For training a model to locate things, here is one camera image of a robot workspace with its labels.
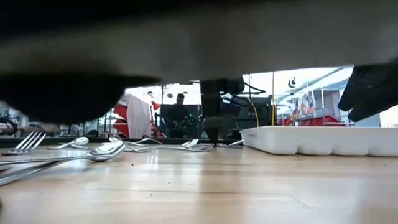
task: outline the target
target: white tray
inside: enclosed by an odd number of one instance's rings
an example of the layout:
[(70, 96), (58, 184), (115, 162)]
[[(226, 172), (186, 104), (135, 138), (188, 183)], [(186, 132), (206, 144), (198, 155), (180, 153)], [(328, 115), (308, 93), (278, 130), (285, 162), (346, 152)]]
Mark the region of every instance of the white tray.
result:
[(245, 146), (273, 154), (398, 156), (398, 128), (264, 126), (241, 134)]

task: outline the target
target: metal utensil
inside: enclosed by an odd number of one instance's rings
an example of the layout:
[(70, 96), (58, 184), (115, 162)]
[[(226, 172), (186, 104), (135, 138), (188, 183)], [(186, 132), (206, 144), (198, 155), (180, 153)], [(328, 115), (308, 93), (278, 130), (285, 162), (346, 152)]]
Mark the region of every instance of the metal utensil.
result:
[(11, 182), (17, 181), (23, 177), (26, 177), (28, 175), (46, 170), (48, 168), (57, 166), (59, 164), (62, 164), (64, 162), (68, 162), (74, 159), (89, 159), (95, 162), (103, 162), (107, 161), (110, 159), (115, 158), (116, 156), (120, 155), (121, 152), (123, 152), (124, 149), (124, 144), (123, 142), (113, 142), (112, 144), (108, 144), (105, 146), (100, 146), (97, 147), (96, 149), (92, 150), (85, 156), (80, 156), (80, 157), (73, 157), (73, 158), (54, 158), (58, 160), (50, 161), (45, 164), (40, 164), (37, 166), (29, 167), (26, 169), (22, 170), (17, 170), (8, 174), (3, 174), (0, 175), (0, 186), (10, 184)]
[(122, 141), (111, 142), (109, 144), (101, 145), (96, 149), (90, 151), (83, 156), (73, 156), (73, 157), (56, 157), (56, 158), (43, 158), (43, 159), (25, 159), (16, 161), (0, 161), (1, 165), (11, 165), (11, 164), (26, 164), (33, 162), (53, 162), (53, 161), (70, 161), (75, 159), (89, 159), (92, 161), (107, 161), (123, 152), (124, 143)]
[(227, 144), (223, 144), (223, 143), (219, 143), (219, 144), (217, 144), (217, 147), (227, 147), (227, 148), (231, 148), (231, 147), (240, 146), (243, 142), (244, 142), (244, 140), (242, 139), (242, 140), (233, 142), (233, 143), (228, 144), (228, 145), (227, 145)]
[(53, 149), (63, 149), (64, 147), (68, 147), (68, 146), (72, 146), (75, 148), (84, 148), (82, 146), (84, 146), (85, 144), (88, 143), (88, 138), (87, 137), (79, 137), (76, 138), (75, 140), (71, 141), (70, 143), (66, 143), (66, 144), (62, 144), (60, 146), (55, 146), (55, 147), (49, 147), (49, 150), (53, 150)]
[(4, 172), (6, 170), (9, 170), (11, 166), (0, 166), (0, 172)]
[[(157, 145), (151, 146), (151, 145), (141, 144), (142, 142), (146, 142), (146, 141), (155, 142), (155, 143), (157, 143)], [(133, 152), (149, 152), (149, 151), (153, 151), (156, 149), (174, 149), (174, 150), (183, 150), (183, 151), (192, 151), (192, 152), (207, 152), (207, 150), (200, 150), (200, 149), (192, 148), (192, 146), (198, 144), (198, 142), (199, 142), (198, 139), (192, 139), (191, 141), (183, 143), (181, 146), (169, 146), (169, 145), (164, 145), (161, 142), (156, 141), (155, 139), (145, 138), (138, 142), (125, 141), (124, 143)]]
[(2, 152), (1, 154), (4, 156), (15, 156), (30, 153), (43, 141), (46, 135), (46, 133), (31, 132), (13, 150)]

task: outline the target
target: person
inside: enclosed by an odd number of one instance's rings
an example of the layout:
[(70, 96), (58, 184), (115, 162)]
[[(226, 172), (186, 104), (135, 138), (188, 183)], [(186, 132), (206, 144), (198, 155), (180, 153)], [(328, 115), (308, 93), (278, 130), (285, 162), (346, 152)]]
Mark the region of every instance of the person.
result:
[(189, 115), (189, 110), (184, 104), (184, 94), (177, 95), (177, 103), (170, 107), (167, 113), (167, 120), (169, 122), (169, 138), (184, 138), (184, 130), (176, 129), (176, 124), (181, 123), (185, 117)]

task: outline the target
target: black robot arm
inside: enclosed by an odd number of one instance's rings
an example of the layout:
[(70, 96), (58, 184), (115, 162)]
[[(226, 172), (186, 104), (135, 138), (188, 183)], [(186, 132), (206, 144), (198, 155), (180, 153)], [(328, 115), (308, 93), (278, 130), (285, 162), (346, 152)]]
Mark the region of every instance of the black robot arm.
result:
[(201, 80), (201, 104), (203, 115), (203, 128), (212, 144), (218, 142), (218, 131), (224, 125), (224, 117), (220, 110), (220, 92), (237, 95), (244, 90), (243, 77), (234, 80)]

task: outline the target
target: wooden surface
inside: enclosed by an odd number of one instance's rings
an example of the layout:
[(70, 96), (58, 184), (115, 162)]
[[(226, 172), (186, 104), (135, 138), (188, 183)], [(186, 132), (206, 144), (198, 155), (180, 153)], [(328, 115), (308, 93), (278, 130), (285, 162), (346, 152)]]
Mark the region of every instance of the wooden surface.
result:
[(397, 223), (397, 193), (396, 158), (125, 152), (1, 187), (0, 223)]

